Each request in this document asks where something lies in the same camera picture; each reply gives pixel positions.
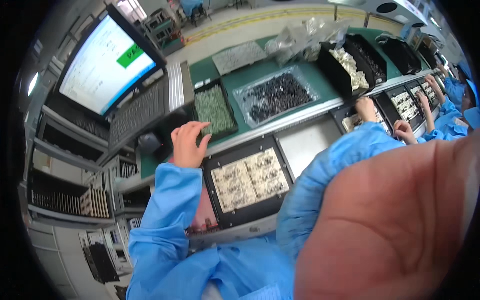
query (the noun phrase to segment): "stacked circuit boards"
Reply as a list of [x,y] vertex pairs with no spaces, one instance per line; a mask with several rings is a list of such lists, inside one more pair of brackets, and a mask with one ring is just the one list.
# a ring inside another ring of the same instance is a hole
[[218,73],[224,75],[266,57],[265,51],[256,42],[250,41],[217,53],[212,60]]
[[430,104],[433,105],[434,103],[438,102],[437,94],[427,82],[422,83],[421,87],[423,87],[423,89],[425,90],[425,93],[427,94],[427,98],[430,101]]
[[219,85],[195,95],[195,111],[200,122],[211,122],[210,126],[202,129],[203,135],[218,134],[235,127]]
[[393,96],[391,99],[402,120],[410,122],[415,116],[420,114],[408,92]]
[[223,213],[289,190],[273,148],[211,170]]
[[83,216],[108,218],[107,195],[105,191],[89,188],[80,196],[80,213]]
[[[382,117],[382,115],[378,111],[377,107],[374,107],[374,108],[375,108],[375,116],[377,117],[377,122],[379,122],[382,125],[382,127],[385,130],[385,133],[390,135],[390,130],[388,129],[388,126],[387,126],[384,118]],[[353,129],[356,126],[359,126],[362,123],[363,123],[363,120],[360,118],[360,116],[358,114],[354,114],[354,115],[351,115],[349,117],[345,117],[342,120],[342,125],[347,132],[353,131]]]
[[32,190],[32,204],[69,215],[81,215],[80,198],[61,192],[40,194]]

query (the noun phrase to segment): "plastic bag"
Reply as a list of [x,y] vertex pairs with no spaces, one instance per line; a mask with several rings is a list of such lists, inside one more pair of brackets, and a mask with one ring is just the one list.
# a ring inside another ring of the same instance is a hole
[[232,91],[245,122],[252,128],[294,108],[320,99],[298,66],[281,69]]
[[296,58],[315,61],[320,43],[336,43],[336,48],[342,47],[349,23],[350,19],[325,21],[313,17],[302,26],[283,28],[275,39],[265,44],[265,52],[275,57],[280,66]]

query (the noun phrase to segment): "blue lab coat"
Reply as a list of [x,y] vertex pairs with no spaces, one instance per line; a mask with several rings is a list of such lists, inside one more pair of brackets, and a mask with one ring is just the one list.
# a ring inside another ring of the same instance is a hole
[[467,136],[468,128],[455,124],[455,119],[461,117],[462,114],[460,111],[456,109],[449,97],[445,96],[445,103],[440,106],[440,113],[434,122],[435,129],[432,130],[432,132],[424,134],[423,137],[418,138],[417,141],[419,143],[431,140],[452,141]]
[[278,245],[296,261],[317,221],[325,188],[344,168],[382,152],[405,146],[385,134],[379,123],[366,122],[317,154],[297,178],[278,212]]
[[[467,79],[472,80],[472,71],[466,61],[461,60],[458,63],[458,67],[467,76]],[[462,96],[467,85],[461,83],[458,79],[453,78],[452,76],[447,76],[444,84],[445,91],[450,97],[450,101],[452,101],[458,111],[462,111]]]
[[221,244],[189,257],[184,230],[200,201],[202,171],[159,165],[142,224],[130,231],[134,270],[127,300],[200,299],[209,281],[225,300],[292,299],[290,258],[296,259],[312,231],[327,184],[343,168],[401,146],[380,124],[362,124],[317,155],[297,178],[278,215],[276,238],[273,233]]

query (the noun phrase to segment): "ceiling light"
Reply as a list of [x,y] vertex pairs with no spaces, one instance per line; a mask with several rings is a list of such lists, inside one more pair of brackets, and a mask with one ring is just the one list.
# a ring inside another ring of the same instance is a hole
[[35,76],[33,76],[32,82],[28,86],[28,95],[27,96],[30,96],[30,93],[33,91],[33,88],[35,87],[37,78],[38,78],[38,72],[35,74]]

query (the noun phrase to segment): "keyboard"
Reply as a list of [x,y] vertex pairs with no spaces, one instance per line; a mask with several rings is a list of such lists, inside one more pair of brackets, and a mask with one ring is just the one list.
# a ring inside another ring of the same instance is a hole
[[113,151],[135,138],[145,127],[164,114],[164,99],[168,101],[168,79],[160,78],[139,94],[132,103],[115,116],[108,138],[108,150]]

